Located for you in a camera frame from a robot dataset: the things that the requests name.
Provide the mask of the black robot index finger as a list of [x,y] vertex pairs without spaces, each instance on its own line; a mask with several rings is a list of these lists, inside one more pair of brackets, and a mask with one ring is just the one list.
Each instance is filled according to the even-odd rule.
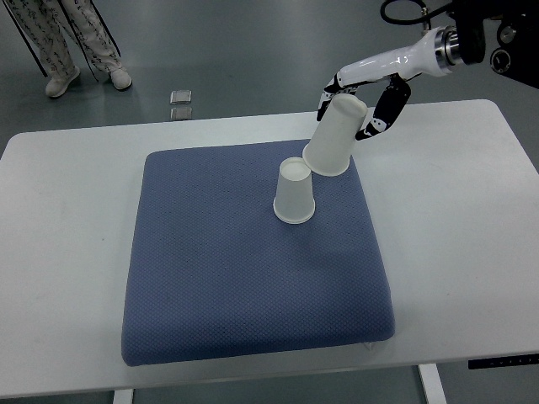
[[317,122],[320,122],[322,120],[332,99],[334,98],[334,96],[336,96],[339,93],[341,93],[341,88],[339,87],[335,88],[334,86],[327,86],[323,90],[321,94],[321,98],[319,100],[319,105],[318,105]]

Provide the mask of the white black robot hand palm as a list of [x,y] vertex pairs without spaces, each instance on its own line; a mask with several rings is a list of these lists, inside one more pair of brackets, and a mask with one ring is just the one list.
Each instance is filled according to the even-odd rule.
[[453,26],[429,30],[413,45],[383,52],[342,67],[337,84],[378,82],[398,74],[409,80],[419,74],[442,77],[457,66],[457,33]]

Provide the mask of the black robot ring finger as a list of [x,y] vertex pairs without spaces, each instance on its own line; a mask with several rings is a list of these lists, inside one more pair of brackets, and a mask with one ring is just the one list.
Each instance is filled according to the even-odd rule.
[[329,81],[328,85],[324,87],[323,91],[327,95],[335,95],[339,92],[338,74],[334,75],[334,77]]

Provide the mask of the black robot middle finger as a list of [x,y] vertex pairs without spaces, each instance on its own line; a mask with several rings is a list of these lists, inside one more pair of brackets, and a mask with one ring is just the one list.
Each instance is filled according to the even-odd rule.
[[357,90],[358,90],[358,87],[359,87],[358,84],[350,84],[350,85],[346,85],[346,86],[340,87],[340,88],[336,91],[336,93],[337,93],[337,94],[347,93],[347,94],[355,95],[356,92],[357,92]]

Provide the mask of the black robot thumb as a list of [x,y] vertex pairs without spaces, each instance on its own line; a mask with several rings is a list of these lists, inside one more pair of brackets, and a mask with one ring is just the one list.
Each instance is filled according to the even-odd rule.
[[389,129],[403,111],[410,95],[411,88],[408,83],[398,74],[391,75],[369,123],[356,133],[355,139],[357,141],[369,139]]

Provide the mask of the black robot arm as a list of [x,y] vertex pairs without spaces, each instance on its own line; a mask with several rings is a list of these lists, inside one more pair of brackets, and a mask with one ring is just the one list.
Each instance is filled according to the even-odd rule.
[[385,1],[380,7],[382,19],[394,25],[421,24],[421,39],[342,67],[322,92],[319,120],[338,95],[355,95],[363,85],[386,81],[370,122],[355,135],[358,141],[369,139],[396,122],[411,95],[410,80],[420,75],[443,77],[485,59],[500,76],[538,86],[536,1],[449,1],[436,10],[419,1],[421,14],[416,19],[390,17],[389,4]]

